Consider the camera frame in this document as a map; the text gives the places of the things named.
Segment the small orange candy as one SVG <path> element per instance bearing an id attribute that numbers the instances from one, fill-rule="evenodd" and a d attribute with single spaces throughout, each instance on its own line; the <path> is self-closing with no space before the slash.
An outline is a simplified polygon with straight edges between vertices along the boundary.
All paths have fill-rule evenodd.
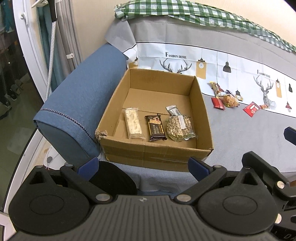
<path id="1" fill-rule="evenodd" d="M 264 104 L 264 105 L 260 105 L 260 108 L 261 109 L 267 109 L 267 108 L 269 108 L 269 106 L 267 106 L 266 104 Z"/>

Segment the round seed cracker packet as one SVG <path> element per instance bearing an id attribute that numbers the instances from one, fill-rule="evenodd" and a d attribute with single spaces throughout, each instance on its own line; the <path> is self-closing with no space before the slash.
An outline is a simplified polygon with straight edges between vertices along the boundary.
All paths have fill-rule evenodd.
<path id="1" fill-rule="evenodd" d="M 197 137 L 193 131 L 190 118 L 186 115 L 170 116 L 167 121 L 166 131 L 168 136 L 175 142 Z"/>

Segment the dark chocolate bar packet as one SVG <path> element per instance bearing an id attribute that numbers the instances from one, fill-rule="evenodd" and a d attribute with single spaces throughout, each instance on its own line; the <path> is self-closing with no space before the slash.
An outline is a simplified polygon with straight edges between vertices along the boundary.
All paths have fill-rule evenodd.
<path id="1" fill-rule="evenodd" d="M 145 119 L 149 129 L 149 142 L 167 140 L 161 115 L 146 115 Z"/>

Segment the clear bag brown cookies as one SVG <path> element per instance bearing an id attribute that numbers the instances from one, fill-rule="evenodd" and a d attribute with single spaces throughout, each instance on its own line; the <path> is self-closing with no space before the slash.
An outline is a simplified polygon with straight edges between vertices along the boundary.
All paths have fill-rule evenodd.
<path id="1" fill-rule="evenodd" d="M 230 94 L 223 95 L 219 97 L 219 99 L 221 99 L 223 104 L 228 108 L 236 108 L 240 105 L 238 99 Z"/>

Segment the small red snack packet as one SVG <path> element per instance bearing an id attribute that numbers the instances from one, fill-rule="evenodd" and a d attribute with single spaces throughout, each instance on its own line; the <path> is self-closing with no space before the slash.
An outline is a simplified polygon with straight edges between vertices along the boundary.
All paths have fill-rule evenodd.
<path id="1" fill-rule="evenodd" d="M 211 101 L 213 103 L 213 107 L 216 108 L 216 109 L 220 109 L 220 110 L 225 110 L 225 106 L 222 102 L 221 99 L 219 98 L 216 98 L 216 97 L 212 97 L 211 98 Z"/>

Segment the silver foil snack bar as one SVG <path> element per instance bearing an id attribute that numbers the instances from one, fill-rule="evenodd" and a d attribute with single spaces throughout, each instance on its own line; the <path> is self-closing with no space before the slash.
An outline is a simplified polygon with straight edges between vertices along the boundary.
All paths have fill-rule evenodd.
<path id="1" fill-rule="evenodd" d="M 179 116 L 182 115 L 178 110 L 176 105 L 170 105 L 166 107 L 166 110 L 169 112 L 171 116 Z"/>

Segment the white nougat bar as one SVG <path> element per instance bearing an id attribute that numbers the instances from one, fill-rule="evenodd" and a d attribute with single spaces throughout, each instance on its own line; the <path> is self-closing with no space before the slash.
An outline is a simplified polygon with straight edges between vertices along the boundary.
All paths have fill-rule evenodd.
<path id="1" fill-rule="evenodd" d="M 140 140 L 144 140 L 145 137 L 142 133 L 142 127 L 140 125 L 140 120 L 138 116 L 137 108 L 126 108 L 124 110 L 125 114 L 125 123 L 127 128 L 128 138 L 136 138 Z"/>

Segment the yellow cartoon candy bar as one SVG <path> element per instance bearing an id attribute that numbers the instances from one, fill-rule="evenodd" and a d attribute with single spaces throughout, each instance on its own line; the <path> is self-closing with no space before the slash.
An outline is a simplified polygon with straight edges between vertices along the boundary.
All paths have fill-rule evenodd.
<path id="1" fill-rule="evenodd" d="M 210 82 L 211 88 L 213 89 L 215 96 L 219 97 L 221 96 L 221 91 L 218 87 L 218 84 L 216 82 Z"/>

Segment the grey printed sofa cover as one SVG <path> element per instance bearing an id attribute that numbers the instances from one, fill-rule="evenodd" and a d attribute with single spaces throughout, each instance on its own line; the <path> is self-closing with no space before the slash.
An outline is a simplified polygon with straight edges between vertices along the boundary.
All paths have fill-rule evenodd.
<path id="1" fill-rule="evenodd" d="M 111 98 L 96 130 L 106 160 L 143 192 L 178 194 L 197 183 L 188 160 L 242 168 L 255 152 L 295 173 L 295 80 L 212 50 L 234 37 L 167 17 L 114 20 L 106 33 L 104 84 Z"/>

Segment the brown cardboard box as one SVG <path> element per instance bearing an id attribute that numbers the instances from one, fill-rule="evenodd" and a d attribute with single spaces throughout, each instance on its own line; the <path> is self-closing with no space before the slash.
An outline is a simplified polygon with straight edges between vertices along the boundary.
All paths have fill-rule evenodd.
<path id="1" fill-rule="evenodd" d="M 168 171 L 214 149 L 197 78 L 156 70 L 126 71 L 96 136 L 108 161 Z"/>

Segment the grey curtain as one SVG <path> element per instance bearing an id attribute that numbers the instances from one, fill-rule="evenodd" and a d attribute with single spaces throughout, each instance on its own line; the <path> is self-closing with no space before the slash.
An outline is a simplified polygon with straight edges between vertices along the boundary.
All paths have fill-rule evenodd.
<path id="1" fill-rule="evenodd" d="M 61 39 L 58 44 L 62 52 L 60 59 L 65 72 L 70 74 L 82 62 L 71 1 L 56 1 L 56 13 Z"/>

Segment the green checkered cloth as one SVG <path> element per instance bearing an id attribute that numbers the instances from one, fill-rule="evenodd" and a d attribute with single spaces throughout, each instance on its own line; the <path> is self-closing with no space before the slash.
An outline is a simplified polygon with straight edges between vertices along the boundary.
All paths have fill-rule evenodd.
<path id="1" fill-rule="evenodd" d="M 114 7 L 114 15 L 122 21 L 145 16 L 167 16 L 199 26 L 227 28 L 250 34 L 288 52 L 295 46 L 276 33 L 223 9 L 190 1 L 128 1 Z"/>

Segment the white steamer hanger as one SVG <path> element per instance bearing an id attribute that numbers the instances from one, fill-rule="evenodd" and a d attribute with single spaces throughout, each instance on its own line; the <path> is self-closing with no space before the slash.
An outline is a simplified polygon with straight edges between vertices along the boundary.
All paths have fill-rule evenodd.
<path id="1" fill-rule="evenodd" d="M 32 4 L 31 8 L 35 7 L 43 7 L 46 6 L 47 4 L 56 4 L 59 3 L 59 0 L 37 0 L 34 4 Z"/>

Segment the white door frame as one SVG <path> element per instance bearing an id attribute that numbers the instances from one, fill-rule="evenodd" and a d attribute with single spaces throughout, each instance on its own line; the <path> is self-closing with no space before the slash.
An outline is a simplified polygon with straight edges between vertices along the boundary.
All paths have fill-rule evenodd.
<path id="1" fill-rule="evenodd" d="M 35 8 L 31 8 L 33 3 L 34 1 L 13 1 L 13 13 L 23 56 L 37 91 L 45 101 L 47 65 L 40 39 L 37 12 Z"/>

